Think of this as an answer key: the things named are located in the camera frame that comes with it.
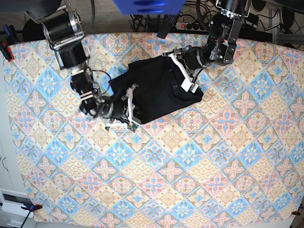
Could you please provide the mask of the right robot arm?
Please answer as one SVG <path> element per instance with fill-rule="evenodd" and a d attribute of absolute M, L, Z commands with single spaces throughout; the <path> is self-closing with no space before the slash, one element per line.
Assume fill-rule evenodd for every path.
<path fill-rule="evenodd" d="M 84 50 L 82 45 L 87 33 L 82 29 L 76 10 L 66 0 L 31 0 L 28 6 L 25 12 L 35 23 L 42 25 L 59 68 L 71 70 L 70 85 L 80 96 L 80 115 L 87 120 L 106 119 L 106 130 L 119 126 L 135 132 L 141 123 L 133 113 L 133 91 L 138 85 L 132 84 L 123 93 L 113 96 L 102 92 L 87 64 L 89 50 Z"/>

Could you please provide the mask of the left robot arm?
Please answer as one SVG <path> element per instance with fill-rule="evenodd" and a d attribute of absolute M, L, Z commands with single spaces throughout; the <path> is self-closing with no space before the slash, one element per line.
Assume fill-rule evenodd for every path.
<path fill-rule="evenodd" d="M 249 8 L 245 0 L 217 0 L 215 14 L 209 24 L 205 23 L 205 17 L 200 11 L 201 1 L 196 1 L 196 13 L 199 24 L 208 32 L 209 37 L 204 47 L 192 47 L 173 49 L 163 53 L 163 57 L 169 57 L 181 71 L 184 80 L 181 87 L 184 91 L 196 92 L 196 83 L 199 74 L 193 75 L 197 69 L 202 71 L 212 64 L 218 66 L 231 65 L 237 47 L 237 38 L 245 18 L 249 15 Z"/>

